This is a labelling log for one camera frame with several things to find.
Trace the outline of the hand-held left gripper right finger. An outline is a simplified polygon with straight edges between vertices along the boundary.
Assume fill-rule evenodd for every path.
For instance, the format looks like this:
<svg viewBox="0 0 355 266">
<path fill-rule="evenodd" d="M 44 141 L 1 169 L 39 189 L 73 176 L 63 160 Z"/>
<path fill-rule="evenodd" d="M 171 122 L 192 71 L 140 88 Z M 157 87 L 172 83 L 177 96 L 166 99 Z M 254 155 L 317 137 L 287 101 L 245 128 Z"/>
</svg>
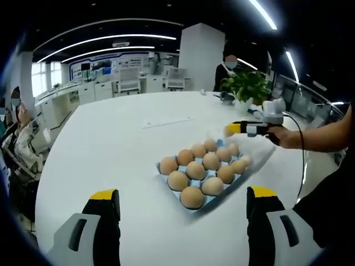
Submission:
<svg viewBox="0 0 355 266">
<path fill-rule="evenodd" d="M 311 265 L 322 253 L 311 226 L 266 187 L 247 188 L 246 218 L 249 265 Z"/>
</svg>

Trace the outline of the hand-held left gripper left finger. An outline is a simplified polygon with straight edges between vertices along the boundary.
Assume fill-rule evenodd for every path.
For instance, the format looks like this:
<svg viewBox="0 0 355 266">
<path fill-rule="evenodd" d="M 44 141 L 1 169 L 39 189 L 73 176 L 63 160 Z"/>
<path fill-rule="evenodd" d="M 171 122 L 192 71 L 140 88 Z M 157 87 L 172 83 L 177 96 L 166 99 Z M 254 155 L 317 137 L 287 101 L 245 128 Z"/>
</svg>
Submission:
<svg viewBox="0 0 355 266">
<path fill-rule="evenodd" d="M 82 212 L 55 232 L 48 260 L 52 265 L 120 265 L 119 222 L 119 191 L 93 194 Z"/>
</svg>

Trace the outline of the person's right hand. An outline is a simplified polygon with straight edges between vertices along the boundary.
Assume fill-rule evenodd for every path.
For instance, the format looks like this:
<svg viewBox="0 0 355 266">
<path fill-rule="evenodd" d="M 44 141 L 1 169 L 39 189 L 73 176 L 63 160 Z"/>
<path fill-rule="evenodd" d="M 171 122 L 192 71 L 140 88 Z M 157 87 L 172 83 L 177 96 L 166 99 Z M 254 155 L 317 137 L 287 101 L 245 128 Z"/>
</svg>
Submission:
<svg viewBox="0 0 355 266">
<path fill-rule="evenodd" d="M 268 139 L 284 149 L 301 149 L 302 140 L 299 131 L 291 131 L 283 126 L 273 126 L 267 131 Z"/>
</svg>

